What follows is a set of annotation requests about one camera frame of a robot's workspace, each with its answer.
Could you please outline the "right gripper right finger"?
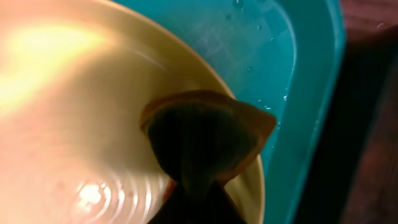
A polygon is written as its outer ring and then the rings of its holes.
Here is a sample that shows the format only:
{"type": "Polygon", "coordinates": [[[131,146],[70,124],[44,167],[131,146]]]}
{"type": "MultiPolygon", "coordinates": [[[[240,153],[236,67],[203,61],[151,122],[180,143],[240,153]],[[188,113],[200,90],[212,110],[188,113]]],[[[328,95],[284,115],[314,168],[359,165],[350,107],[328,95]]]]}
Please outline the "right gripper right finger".
{"type": "Polygon", "coordinates": [[[210,224],[246,224],[234,202],[219,183],[214,182],[205,205],[205,222],[210,224]]]}

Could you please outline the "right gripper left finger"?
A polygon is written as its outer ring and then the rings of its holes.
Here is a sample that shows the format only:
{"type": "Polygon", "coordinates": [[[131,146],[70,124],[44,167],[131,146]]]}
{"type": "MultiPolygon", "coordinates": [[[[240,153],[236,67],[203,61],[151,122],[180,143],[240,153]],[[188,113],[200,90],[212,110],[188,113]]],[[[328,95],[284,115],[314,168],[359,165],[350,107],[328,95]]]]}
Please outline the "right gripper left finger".
{"type": "Polygon", "coordinates": [[[148,224],[192,224],[192,205],[184,188],[177,184],[148,224]]]}

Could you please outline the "green yellow sponge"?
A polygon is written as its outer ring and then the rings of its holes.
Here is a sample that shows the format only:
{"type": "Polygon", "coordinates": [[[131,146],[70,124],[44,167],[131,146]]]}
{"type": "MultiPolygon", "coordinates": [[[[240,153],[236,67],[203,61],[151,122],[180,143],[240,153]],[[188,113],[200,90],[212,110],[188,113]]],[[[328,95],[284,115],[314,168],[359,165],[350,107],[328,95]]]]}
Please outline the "green yellow sponge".
{"type": "Polygon", "coordinates": [[[255,160],[277,118],[211,90],[152,100],[139,118],[161,169],[181,184],[226,184],[255,160]]]}

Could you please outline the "yellow green rimmed plate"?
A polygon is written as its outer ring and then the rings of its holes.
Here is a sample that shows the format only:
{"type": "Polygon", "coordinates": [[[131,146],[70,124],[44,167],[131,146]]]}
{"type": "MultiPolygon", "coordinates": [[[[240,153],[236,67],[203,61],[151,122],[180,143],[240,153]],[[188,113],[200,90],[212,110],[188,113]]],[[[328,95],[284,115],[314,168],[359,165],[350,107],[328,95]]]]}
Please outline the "yellow green rimmed plate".
{"type": "Polygon", "coordinates": [[[1,222],[146,223],[169,177],[145,105],[231,94],[173,33],[112,1],[1,2],[1,222]]]}

